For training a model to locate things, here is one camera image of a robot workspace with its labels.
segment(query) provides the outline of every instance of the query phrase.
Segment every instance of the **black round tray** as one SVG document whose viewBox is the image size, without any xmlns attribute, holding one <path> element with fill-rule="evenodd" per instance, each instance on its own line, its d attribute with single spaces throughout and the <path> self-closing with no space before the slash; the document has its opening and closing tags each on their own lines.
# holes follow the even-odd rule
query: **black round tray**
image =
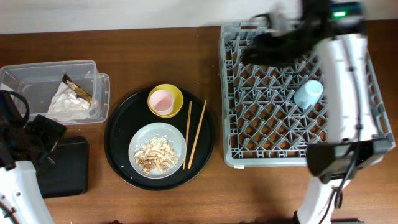
<svg viewBox="0 0 398 224">
<path fill-rule="evenodd" d="M 146 88 L 131 95 L 113 111 L 105 129 L 105 154 L 112 169 L 127 183 L 147 190 L 167 190 L 188 182 L 202 170 L 213 151 L 215 130 L 213 120 L 206 109 L 192 166 L 191 169 L 187 169 L 203 103 L 191 93 L 180 89 L 184 97 L 180 112 L 173 118 L 160 118 L 148 108 L 147 98 L 151 89 L 153 88 Z M 132 168 L 128 155 L 133 135 L 147 124 L 163 122 L 176 127 L 185 137 L 190 101 L 192 111 L 185 170 L 181 167 L 163 179 L 148 179 L 138 174 Z"/>
</svg>

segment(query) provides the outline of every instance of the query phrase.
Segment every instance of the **tray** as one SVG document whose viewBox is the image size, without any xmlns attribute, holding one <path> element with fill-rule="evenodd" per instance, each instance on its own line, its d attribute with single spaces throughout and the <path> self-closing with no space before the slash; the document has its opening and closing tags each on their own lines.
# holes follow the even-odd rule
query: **tray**
<svg viewBox="0 0 398 224">
<path fill-rule="evenodd" d="M 204 168 L 213 151 L 215 129 L 210 113 L 206 109 L 191 169 L 182 170 L 180 168 L 174 174 L 163 179 L 148 179 L 141 176 L 130 164 L 128 156 L 129 144 L 133 135 L 147 124 L 164 122 L 176 127 L 185 137 L 188 106 L 192 101 L 187 148 L 187 158 L 189 158 L 203 109 L 203 103 L 197 97 L 180 89 L 184 97 L 184 104 L 180 112 L 173 118 L 160 118 L 154 115 L 147 105 L 147 97 L 151 89 L 153 87 L 131 95 L 115 109 L 106 125 L 105 154 L 113 171 L 127 183 L 146 190 L 167 190 L 188 182 Z"/>
<path fill-rule="evenodd" d="M 321 61 L 315 53 L 303 55 L 288 68 L 241 63 L 242 51 L 255 36 L 275 32 L 266 22 L 234 22 L 221 26 L 219 60 L 223 97 L 224 160 L 244 166 L 306 166 L 310 143 L 327 142 L 327 96 L 302 110 L 293 94 L 308 80 L 323 83 Z M 395 147 L 387 113 L 366 54 L 368 95 L 381 138 Z"/>
</svg>

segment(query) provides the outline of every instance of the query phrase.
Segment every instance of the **gold wrapper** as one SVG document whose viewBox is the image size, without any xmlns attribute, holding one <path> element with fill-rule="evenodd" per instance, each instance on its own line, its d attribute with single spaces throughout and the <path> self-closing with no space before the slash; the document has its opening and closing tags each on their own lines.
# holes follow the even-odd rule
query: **gold wrapper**
<svg viewBox="0 0 398 224">
<path fill-rule="evenodd" d="M 73 91 L 75 91 L 77 97 L 85 99 L 91 106 L 93 97 L 90 94 L 88 94 L 84 89 L 76 85 L 76 83 L 74 83 L 67 74 L 63 75 L 62 82 L 67 84 Z"/>
</svg>

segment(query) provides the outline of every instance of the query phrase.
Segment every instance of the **wire grid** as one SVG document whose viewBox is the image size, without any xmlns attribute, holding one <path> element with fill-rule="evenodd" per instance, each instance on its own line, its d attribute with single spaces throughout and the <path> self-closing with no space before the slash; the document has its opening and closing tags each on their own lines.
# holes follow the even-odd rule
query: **wire grid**
<svg viewBox="0 0 398 224">
<path fill-rule="evenodd" d="M 327 100 L 322 96 L 303 110 L 295 105 L 295 90 L 308 80 L 323 84 L 320 62 L 315 53 L 303 55 L 289 68 L 244 65 L 242 50 L 258 32 L 231 33 L 222 55 L 226 64 L 229 148 L 233 159 L 305 157 L 308 144 L 327 142 Z M 379 135 L 395 146 L 369 55 L 369 99 Z"/>
</svg>

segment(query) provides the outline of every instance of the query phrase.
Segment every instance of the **cup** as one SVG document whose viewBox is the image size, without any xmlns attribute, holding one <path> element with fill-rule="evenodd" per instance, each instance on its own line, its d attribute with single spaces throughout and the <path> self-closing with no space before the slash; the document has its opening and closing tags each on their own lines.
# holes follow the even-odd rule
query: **cup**
<svg viewBox="0 0 398 224">
<path fill-rule="evenodd" d="M 157 90 L 149 98 L 149 106 L 159 115 L 170 114 L 173 105 L 173 94 L 167 90 Z"/>
<path fill-rule="evenodd" d="M 302 85 L 294 94 L 294 103 L 305 110 L 309 106 L 315 105 L 322 96 L 323 86 L 316 80 L 310 80 Z"/>
</svg>

